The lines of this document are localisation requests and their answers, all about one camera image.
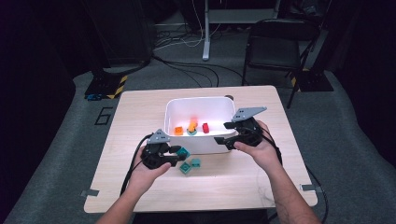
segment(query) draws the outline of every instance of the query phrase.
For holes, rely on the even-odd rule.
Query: person's right arm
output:
[[[259,120],[258,122],[262,128],[268,131],[268,127],[264,123]],[[273,146],[263,140],[256,147],[240,142],[235,142],[234,147],[249,154],[267,173],[281,223],[320,223],[312,208],[306,203],[280,164]]]

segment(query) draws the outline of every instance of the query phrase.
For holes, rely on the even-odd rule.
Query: white bin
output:
[[[233,101],[224,96],[196,97],[171,100],[165,111],[164,132],[171,138],[171,146],[186,148],[190,154],[210,154],[229,152],[226,146],[218,145],[214,137],[229,138],[236,130],[227,130],[224,122],[230,122],[235,114]],[[195,135],[188,135],[187,129],[192,120],[198,126]],[[204,133],[207,123],[209,133]],[[175,128],[182,127],[183,135],[175,135]]]

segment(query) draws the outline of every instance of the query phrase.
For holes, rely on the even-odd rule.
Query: table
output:
[[[267,106],[255,116],[271,130],[282,152],[283,163],[296,188],[311,184],[308,172],[276,88],[272,86],[224,87],[156,91],[126,91],[120,98],[106,143],[87,196],[87,213],[104,213],[120,195],[123,178],[134,150],[147,134],[163,129],[166,104],[176,98],[224,96],[234,98],[235,109]],[[135,212],[202,211],[274,207],[266,173],[243,152],[191,155],[201,159],[201,168],[187,175],[177,167],[160,176],[142,196]],[[300,191],[311,206],[318,202],[313,191]]]
[[[205,0],[205,44],[202,59],[209,60],[210,36],[209,23],[254,23],[256,21],[277,17],[280,0],[274,8],[263,9],[210,9]]]

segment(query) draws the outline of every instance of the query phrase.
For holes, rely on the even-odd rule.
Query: gray carpet floor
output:
[[[210,60],[205,63],[202,61],[203,41],[196,47],[176,44],[156,49],[154,53],[168,61],[212,63],[241,73],[246,40],[247,33],[217,35],[212,41]],[[318,50],[311,54],[307,66],[315,60]],[[128,76],[124,90],[216,88],[217,79],[211,72],[194,67],[184,69],[203,75],[187,76],[153,60]],[[241,77],[236,73],[219,67],[213,69],[219,76],[220,87],[240,85]],[[334,91],[297,92],[286,113],[305,163],[327,193],[327,223],[395,223],[396,170],[361,131],[353,106],[336,77],[331,72],[325,74]],[[74,101],[6,223],[93,223],[101,216],[84,212],[85,198],[80,193],[90,188],[119,99],[85,100],[84,91],[91,80],[91,73],[74,79],[77,87]],[[276,86],[286,107],[291,89],[283,74],[252,72],[248,82]],[[106,110],[110,121],[107,125],[94,125],[103,107],[112,107]],[[320,193],[314,210],[319,217],[324,216],[325,204]]]

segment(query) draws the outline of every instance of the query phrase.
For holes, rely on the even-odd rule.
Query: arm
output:
[[[268,127],[259,121],[268,131]],[[281,223],[320,223],[311,207],[306,203],[294,186],[285,169],[280,164],[275,149],[265,140],[256,147],[235,142],[235,148],[249,154],[253,160],[267,173],[274,194],[276,211]]]
[[[134,166],[141,161],[140,155],[143,148],[139,148]],[[169,162],[155,170],[150,170],[144,164],[137,165],[131,174],[130,184],[128,184],[124,193],[96,223],[127,223],[140,197],[149,190],[154,180],[158,176],[163,175],[170,167],[171,164]]]

